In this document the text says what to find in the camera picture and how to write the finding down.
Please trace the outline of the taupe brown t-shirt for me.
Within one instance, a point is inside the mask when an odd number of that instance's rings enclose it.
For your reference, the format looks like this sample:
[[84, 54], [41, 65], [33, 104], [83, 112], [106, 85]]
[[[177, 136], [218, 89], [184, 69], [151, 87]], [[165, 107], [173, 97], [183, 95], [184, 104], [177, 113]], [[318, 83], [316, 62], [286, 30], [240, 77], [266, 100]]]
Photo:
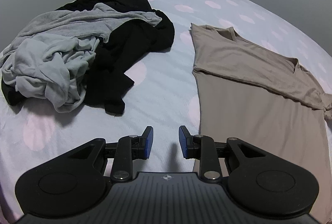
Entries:
[[235, 136], [309, 170], [320, 187], [311, 213], [328, 223], [331, 95], [298, 59], [254, 44], [232, 27], [192, 25], [190, 32], [200, 133], [216, 141]]

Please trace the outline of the grey crumpled garment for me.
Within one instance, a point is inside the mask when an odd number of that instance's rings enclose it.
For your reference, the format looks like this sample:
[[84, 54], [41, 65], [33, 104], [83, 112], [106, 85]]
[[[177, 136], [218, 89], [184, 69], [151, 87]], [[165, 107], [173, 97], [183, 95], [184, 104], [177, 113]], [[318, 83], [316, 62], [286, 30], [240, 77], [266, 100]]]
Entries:
[[140, 19], [156, 26], [152, 11], [118, 12], [103, 3], [90, 10], [51, 11], [30, 21], [3, 51], [3, 82], [26, 98], [47, 99], [58, 113], [81, 105], [82, 79], [100, 41], [108, 42], [120, 25]]

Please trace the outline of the polka dot bed sheet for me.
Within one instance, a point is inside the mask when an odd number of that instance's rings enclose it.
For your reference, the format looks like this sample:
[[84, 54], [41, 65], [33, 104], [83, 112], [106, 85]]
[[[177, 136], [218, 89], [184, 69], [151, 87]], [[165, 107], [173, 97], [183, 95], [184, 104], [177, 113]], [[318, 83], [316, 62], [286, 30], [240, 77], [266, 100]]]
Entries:
[[82, 105], [58, 113], [44, 99], [28, 99], [19, 107], [1, 100], [2, 222], [13, 223], [22, 211], [15, 183], [27, 170], [94, 138], [108, 142], [154, 128], [151, 157], [136, 161], [141, 171], [191, 171], [183, 159], [178, 128], [199, 129], [199, 98], [192, 66], [194, 47], [190, 26], [233, 27], [242, 37], [278, 54], [295, 57], [331, 92], [331, 56], [315, 41], [274, 13], [249, 0], [149, 0], [175, 26], [169, 52], [150, 53], [127, 71], [134, 86], [126, 93], [122, 116]]

